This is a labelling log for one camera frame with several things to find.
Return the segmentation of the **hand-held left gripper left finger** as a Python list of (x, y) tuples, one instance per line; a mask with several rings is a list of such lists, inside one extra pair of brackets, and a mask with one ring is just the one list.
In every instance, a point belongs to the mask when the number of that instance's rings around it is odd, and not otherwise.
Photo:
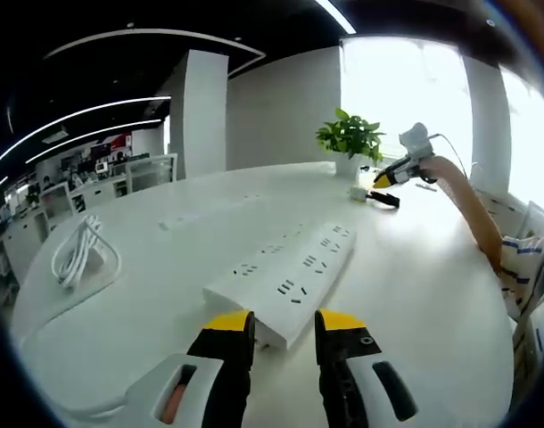
[(255, 316), (213, 318), (127, 391), (128, 427), (240, 427), (251, 391)]

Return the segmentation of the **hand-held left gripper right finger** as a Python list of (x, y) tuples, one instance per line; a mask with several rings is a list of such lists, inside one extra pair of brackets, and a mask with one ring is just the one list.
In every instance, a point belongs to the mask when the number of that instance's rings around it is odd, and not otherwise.
[(383, 353), (365, 323), (315, 313), (319, 391), (330, 427), (435, 427), (437, 402)]

